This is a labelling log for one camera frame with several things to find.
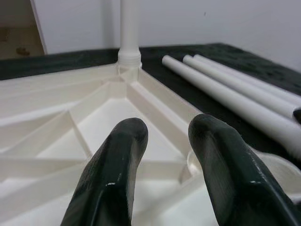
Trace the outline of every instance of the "white plastic tube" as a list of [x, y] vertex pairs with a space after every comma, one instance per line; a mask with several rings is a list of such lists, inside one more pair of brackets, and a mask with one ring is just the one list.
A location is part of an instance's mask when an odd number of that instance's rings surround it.
[[118, 64], [125, 68], [139, 68], [141, 54], [138, 42], [138, 0], [121, 0], [120, 41]]
[[198, 61], [193, 57], [187, 55], [184, 57], [183, 62], [194, 69], [205, 73], [209, 77], [221, 82], [222, 84], [234, 89], [235, 91], [249, 97], [250, 99], [260, 103], [267, 108], [283, 115], [286, 118], [294, 119], [293, 112], [298, 109], [298, 105], [287, 102], [277, 96], [252, 86], [248, 82], [239, 78], [231, 77], [227, 73], [221, 71], [218, 68], [212, 67], [204, 62]]
[[162, 63], [266, 135], [281, 143], [292, 156], [301, 159], [301, 127], [298, 124], [170, 56], [164, 56]]
[[201, 55], [195, 55], [194, 58], [200, 62], [203, 62], [205, 64], [208, 64], [209, 66], [212, 66], [214, 68], [217, 68], [223, 72], [225, 72], [225, 76], [234, 76], [236, 78], [239, 78], [243, 81], [248, 82], [251, 85], [257, 86], [279, 98], [282, 98], [283, 100], [286, 100], [292, 104], [296, 104], [298, 106], [301, 106], [301, 97], [291, 93], [285, 89], [279, 88], [277, 86], [271, 85], [269, 83], [266, 83], [264, 81], [261, 81], [259, 79], [256, 79], [250, 75], [247, 75], [245, 73], [239, 72], [234, 70], [233, 68], [227, 67], [225, 65], [222, 65], [216, 61], [210, 60], [206, 57], [203, 57]]

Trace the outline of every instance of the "black tabletop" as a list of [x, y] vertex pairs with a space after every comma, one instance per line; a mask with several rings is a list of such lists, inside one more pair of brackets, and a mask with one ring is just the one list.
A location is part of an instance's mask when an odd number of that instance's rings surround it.
[[[301, 95], [301, 74], [251, 53], [225, 44], [141, 48], [143, 69], [204, 113], [234, 127], [252, 147], [280, 155], [301, 169], [301, 162], [289, 156], [276, 141], [222, 106], [180, 76], [165, 68], [161, 59], [170, 55], [178, 60], [200, 54], [253, 77]], [[117, 61], [117, 49], [89, 50], [40, 57], [0, 61], [0, 80], [20, 78], [105, 65]]]

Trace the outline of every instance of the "white pipe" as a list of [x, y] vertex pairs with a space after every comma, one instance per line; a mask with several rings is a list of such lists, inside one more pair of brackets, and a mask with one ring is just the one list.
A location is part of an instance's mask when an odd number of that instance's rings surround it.
[[163, 57], [162, 63], [301, 159], [301, 126], [170, 56]]
[[124, 68], [139, 68], [141, 54], [138, 42], [138, 0], [121, 0], [120, 6], [120, 50], [118, 64]]
[[248, 82], [245, 82], [239, 78], [231, 77], [225, 72], [204, 62], [198, 61], [189, 55], [184, 57], [183, 62], [194, 69], [205, 73], [220, 83], [234, 89], [235, 91], [249, 97], [257, 103], [262, 104], [267, 108], [283, 115], [284, 117], [294, 119], [293, 112], [299, 107], [298, 105], [294, 105], [290, 102], [280, 99], [275, 95], [270, 94], [269, 92], [264, 91], [257, 86], [252, 86]]
[[281, 99], [284, 99], [292, 104], [301, 106], [301, 97], [298, 96], [297, 94], [291, 93], [285, 89], [282, 89], [280, 87], [277, 87], [277, 86], [271, 85], [269, 83], [266, 83], [264, 81], [261, 81], [259, 79], [256, 79], [250, 75], [247, 75], [245, 73], [234, 70], [233, 68], [227, 67], [223, 64], [220, 64], [216, 61], [210, 60], [201, 55], [195, 55], [194, 58], [198, 61], [201, 61], [205, 64], [208, 64], [212, 67], [215, 67], [217, 69], [224, 71], [229, 76], [235, 76], [236, 78], [240, 78], [241, 80], [244, 80], [244, 81], [246, 81], [254, 86], [257, 86], [271, 94], [274, 94], [275, 96], [277, 96]]

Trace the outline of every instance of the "white wall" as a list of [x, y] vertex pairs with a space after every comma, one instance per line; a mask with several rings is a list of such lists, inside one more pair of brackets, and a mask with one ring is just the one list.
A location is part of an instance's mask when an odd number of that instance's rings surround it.
[[[120, 0], [32, 0], [48, 53], [118, 47]], [[223, 42], [301, 72], [300, 0], [141, 0], [140, 45]]]
[[30, 0], [0, 0], [0, 27], [35, 25]]

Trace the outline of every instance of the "floor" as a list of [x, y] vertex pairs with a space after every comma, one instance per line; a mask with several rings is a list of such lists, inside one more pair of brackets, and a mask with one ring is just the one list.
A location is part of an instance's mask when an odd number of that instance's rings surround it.
[[44, 55], [36, 26], [0, 28], [0, 60]]

